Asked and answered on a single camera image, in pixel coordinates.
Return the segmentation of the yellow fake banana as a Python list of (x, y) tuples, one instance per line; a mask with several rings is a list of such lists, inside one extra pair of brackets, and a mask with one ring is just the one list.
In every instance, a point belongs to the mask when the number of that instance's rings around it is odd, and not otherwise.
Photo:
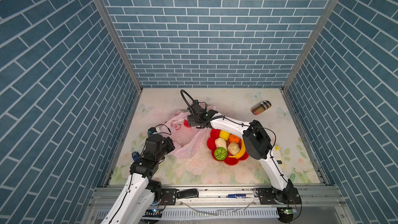
[(244, 141), (241, 140), (240, 143), (241, 143), (240, 151), (237, 154), (230, 156), (230, 158), (240, 159), (246, 153), (246, 146)]

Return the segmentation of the pink plastic bag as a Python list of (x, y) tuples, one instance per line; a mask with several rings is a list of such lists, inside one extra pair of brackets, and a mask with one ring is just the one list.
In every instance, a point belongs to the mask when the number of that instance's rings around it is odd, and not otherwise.
[(189, 112), (176, 110), (169, 115), (165, 124), (158, 127), (164, 132), (164, 137), (172, 139), (175, 149), (169, 155), (177, 159), (192, 158), (210, 136), (210, 128), (186, 127), (184, 123), (188, 121), (189, 115)]

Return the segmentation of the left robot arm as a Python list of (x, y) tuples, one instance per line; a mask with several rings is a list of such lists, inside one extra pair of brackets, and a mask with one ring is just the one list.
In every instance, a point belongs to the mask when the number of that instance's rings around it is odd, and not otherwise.
[(104, 217), (103, 224), (137, 224), (153, 202), (162, 196), (161, 183), (152, 180), (165, 156), (175, 149), (173, 141), (161, 134), (147, 137), (145, 149), (130, 167), (124, 188)]

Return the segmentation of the yellow fake lemon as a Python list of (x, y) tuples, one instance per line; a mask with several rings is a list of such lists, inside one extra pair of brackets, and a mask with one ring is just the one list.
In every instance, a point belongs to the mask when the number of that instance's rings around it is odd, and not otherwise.
[(219, 133), (219, 137), (224, 139), (225, 141), (229, 140), (230, 135), (231, 134), (229, 132), (224, 131), (224, 130), (221, 130), (220, 133)]

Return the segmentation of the orange fake fruit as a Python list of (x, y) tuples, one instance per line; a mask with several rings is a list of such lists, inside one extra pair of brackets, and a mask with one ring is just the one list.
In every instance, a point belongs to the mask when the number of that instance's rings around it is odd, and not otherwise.
[(240, 138), (239, 138), (238, 136), (236, 136), (236, 135), (233, 135), (233, 134), (230, 134), (228, 140), (229, 140), (230, 143), (237, 143), (237, 144), (239, 144), (239, 142), (240, 142)]

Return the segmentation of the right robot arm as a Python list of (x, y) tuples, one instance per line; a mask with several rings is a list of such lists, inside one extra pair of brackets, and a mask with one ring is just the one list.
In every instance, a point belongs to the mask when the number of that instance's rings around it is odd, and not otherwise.
[(292, 181), (283, 174), (275, 156), (273, 155), (272, 140), (257, 120), (243, 122), (228, 118), (215, 110), (202, 108), (200, 102), (194, 100), (188, 105), (190, 127), (213, 128), (227, 131), (243, 140), (242, 147), (246, 153), (259, 161), (268, 175), (273, 189), (274, 199), (282, 204), (301, 204), (302, 199)]

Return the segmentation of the beige fake potato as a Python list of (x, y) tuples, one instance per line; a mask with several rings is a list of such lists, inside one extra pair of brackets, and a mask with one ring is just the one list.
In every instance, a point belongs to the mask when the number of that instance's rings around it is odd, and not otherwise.
[(215, 145), (216, 145), (217, 149), (222, 147), (223, 149), (228, 150), (227, 141), (225, 139), (223, 139), (223, 138), (216, 139), (215, 140)]
[(235, 156), (235, 155), (237, 155), (237, 154), (240, 152), (239, 144), (236, 143), (236, 142), (231, 142), (231, 143), (228, 145), (227, 150), (228, 150), (228, 152), (229, 152), (231, 155)]

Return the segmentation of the green fake fruit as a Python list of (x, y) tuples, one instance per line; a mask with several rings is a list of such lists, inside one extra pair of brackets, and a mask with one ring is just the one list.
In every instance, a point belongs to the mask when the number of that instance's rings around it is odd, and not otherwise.
[(228, 151), (223, 147), (218, 147), (213, 152), (213, 157), (217, 161), (224, 161), (227, 158), (227, 156), (228, 156)]

